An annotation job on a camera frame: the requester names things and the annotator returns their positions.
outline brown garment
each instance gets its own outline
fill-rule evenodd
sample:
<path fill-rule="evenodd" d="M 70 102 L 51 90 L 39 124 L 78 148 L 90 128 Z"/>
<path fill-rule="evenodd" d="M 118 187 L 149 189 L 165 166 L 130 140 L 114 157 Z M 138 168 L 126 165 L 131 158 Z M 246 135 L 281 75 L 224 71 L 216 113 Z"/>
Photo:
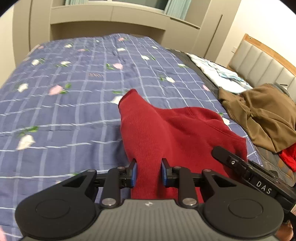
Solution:
<path fill-rule="evenodd" d="M 296 142 L 296 105 L 271 84 L 234 95 L 219 89 L 228 115 L 248 133 L 253 144 L 274 153 Z"/>

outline window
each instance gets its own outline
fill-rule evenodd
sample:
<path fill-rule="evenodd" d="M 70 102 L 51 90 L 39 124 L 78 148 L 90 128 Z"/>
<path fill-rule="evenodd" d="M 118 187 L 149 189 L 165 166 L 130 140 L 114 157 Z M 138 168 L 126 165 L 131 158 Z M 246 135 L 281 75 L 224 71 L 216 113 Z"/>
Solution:
<path fill-rule="evenodd" d="M 168 3 L 168 0 L 101 0 L 101 1 L 134 3 L 134 4 L 157 8 L 160 10 L 164 10 L 166 7 L 166 4 Z"/>

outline wooden headboard frame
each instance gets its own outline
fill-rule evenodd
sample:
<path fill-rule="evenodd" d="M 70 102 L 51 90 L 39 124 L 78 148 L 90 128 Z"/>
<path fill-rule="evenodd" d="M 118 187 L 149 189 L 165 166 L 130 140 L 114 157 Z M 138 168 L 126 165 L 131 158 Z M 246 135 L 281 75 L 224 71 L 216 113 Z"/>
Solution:
<path fill-rule="evenodd" d="M 296 67 L 293 64 L 291 64 L 288 60 L 286 60 L 283 56 L 278 54 L 276 51 L 274 51 L 270 47 L 266 46 L 265 44 L 261 43 L 260 41 L 252 38 L 248 34 L 244 35 L 244 38 L 242 39 L 242 41 L 243 40 L 249 42 L 250 44 L 256 46 L 260 50 L 262 50 L 265 53 L 267 53 L 268 55 L 270 55 L 273 59 L 278 61 L 282 66 L 284 66 L 287 70 L 289 70 L 296 77 Z M 229 70 L 235 72 L 235 70 L 233 70 L 231 67 L 227 66 L 227 68 Z"/>

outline folded clothes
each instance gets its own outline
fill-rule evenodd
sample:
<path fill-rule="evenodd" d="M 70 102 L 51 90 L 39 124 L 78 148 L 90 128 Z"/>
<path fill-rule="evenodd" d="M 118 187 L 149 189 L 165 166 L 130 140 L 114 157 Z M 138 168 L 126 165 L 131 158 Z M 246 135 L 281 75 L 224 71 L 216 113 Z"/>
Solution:
<path fill-rule="evenodd" d="M 120 101 L 121 135 L 128 159 L 137 160 L 134 199 L 176 199 L 175 188 L 165 188 L 161 180 L 161 159 L 191 172 L 212 169 L 237 178 L 234 172 L 211 156 L 214 146 L 222 146 L 247 160 L 246 139 L 224 124 L 221 116 L 199 107 L 159 109 L 147 103 L 136 90 Z"/>
<path fill-rule="evenodd" d="M 296 143 L 288 147 L 285 150 L 282 150 L 279 153 L 280 158 L 286 163 L 293 172 L 296 172 Z"/>
<path fill-rule="evenodd" d="M 264 84 L 240 95 L 220 88 L 219 100 L 254 145 L 277 153 L 296 142 L 296 105 L 278 87 Z"/>
<path fill-rule="evenodd" d="M 221 87 L 234 94 L 252 89 L 236 72 L 196 55 L 188 54 L 188 56 L 217 87 Z"/>

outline upholstered headboard panel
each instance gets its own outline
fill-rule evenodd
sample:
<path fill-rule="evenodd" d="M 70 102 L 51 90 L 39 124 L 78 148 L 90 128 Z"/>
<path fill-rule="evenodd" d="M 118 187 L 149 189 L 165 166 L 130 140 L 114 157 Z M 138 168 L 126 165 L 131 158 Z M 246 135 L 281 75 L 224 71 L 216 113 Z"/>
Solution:
<path fill-rule="evenodd" d="M 296 68 L 277 52 L 245 35 L 228 68 L 253 87 L 264 83 L 283 85 L 296 102 Z"/>

